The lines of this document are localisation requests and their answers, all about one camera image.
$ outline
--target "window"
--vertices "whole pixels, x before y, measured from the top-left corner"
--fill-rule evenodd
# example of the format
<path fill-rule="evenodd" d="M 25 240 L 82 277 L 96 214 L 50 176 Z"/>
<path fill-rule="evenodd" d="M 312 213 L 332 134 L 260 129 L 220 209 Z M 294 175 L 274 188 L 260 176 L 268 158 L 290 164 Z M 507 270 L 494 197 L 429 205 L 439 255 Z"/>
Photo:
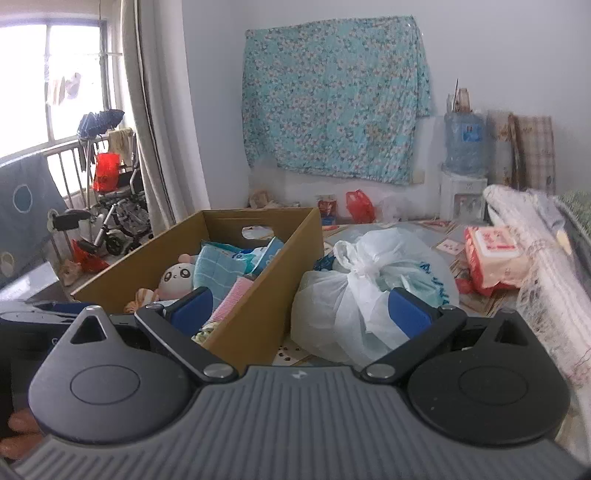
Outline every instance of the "window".
<path fill-rule="evenodd" d="M 82 116 L 109 107 L 106 24 L 0 27 L 0 163 L 75 137 Z"/>

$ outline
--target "window frame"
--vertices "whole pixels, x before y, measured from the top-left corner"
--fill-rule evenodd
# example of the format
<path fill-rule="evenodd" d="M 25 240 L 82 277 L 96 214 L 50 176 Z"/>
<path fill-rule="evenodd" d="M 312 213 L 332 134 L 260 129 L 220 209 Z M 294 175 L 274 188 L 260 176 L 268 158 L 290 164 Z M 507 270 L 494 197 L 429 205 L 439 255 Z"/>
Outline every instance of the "window frame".
<path fill-rule="evenodd" d="M 45 37 L 45 58 L 46 65 L 49 58 L 49 39 L 51 28 L 53 26 L 61 25 L 75 25 L 80 27 L 99 27 L 100 45 L 99 45 L 99 64 L 100 64 L 100 83 L 102 87 L 103 97 L 103 109 L 108 110 L 111 108 L 111 93 L 109 91 L 109 62 L 107 61 L 107 45 L 108 45 L 108 22 L 104 19 L 91 19 L 91 18 L 28 18 L 26 20 L 10 20 L 0 21 L 0 28 L 2 27 L 18 27 L 21 25 L 45 25 L 46 37 Z M 61 145 L 72 140 L 76 140 L 77 136 L 72 135 L 66 138 L 55 138 L 53 135 L 53 126 L 51 123 L 51 106 L 47 103 L 49 99 L 49 81 L 46 79 L 44 83 L 45 90 L 45 122 L 47 127 L 47 138 L 48 141 L 40 145 L 33 145 L 30 148 L 21 150 L 18 152 L 11 153 L 5 157 L 0 157 L 0 164 L 20 158 L 32 153 L 36 153 L 40 150 L 52 148 L 57 145 Z"/>

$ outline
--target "water bottle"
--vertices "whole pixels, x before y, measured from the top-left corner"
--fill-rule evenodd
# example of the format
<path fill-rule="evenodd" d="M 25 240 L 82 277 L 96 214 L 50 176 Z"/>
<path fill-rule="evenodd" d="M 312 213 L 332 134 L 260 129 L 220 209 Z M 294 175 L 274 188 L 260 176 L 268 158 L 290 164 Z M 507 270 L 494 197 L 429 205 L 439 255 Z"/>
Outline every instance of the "water bottle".
<path fill-rule="evenodd" d="M 488 172 L 485 121 L 474 113 L 445 116 L 447 158 L 443 169 L 458 175 L 482 177 Z"/>

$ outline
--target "folded blanket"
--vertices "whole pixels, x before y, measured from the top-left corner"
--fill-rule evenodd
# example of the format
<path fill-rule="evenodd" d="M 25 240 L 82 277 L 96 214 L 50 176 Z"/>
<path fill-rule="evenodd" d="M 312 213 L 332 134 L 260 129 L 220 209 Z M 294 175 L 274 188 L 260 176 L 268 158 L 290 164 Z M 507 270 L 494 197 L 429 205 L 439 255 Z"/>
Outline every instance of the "folded blanket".
<path fill-rule="evenodd" d="M 193 288 L 207 287 L 212 291 L 213 309 L 221 304 L 236 279 L 244 274 L 246 263 L 229 257 L 213 245 L 204 245 L 195 263 Z"/>

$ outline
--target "cardboard box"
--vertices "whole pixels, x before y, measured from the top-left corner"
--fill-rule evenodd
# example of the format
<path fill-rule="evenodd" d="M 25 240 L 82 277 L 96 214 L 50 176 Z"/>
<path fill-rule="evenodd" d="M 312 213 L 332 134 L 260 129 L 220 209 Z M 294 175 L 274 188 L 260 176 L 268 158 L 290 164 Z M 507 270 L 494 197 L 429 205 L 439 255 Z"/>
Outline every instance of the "cardboard box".
<path fill-rule="evenodd" d="M 248 240 L 244 227 L 273 229 L 285 243 L 232 313 L 207 339 L 205 348 L 239 371 L 270 364 L 290 328 L 291 303 L 304 272 L 323 256 L 320 212 L 310 208 L 204 210 L 155 237 L 78 288 L 76 300 L 122 313 L 139 288 L 156 289 L 163 272 L 180 254 L 196 255 L 202 240 L 241 248 L 262 247 L 268 240 Z"/>

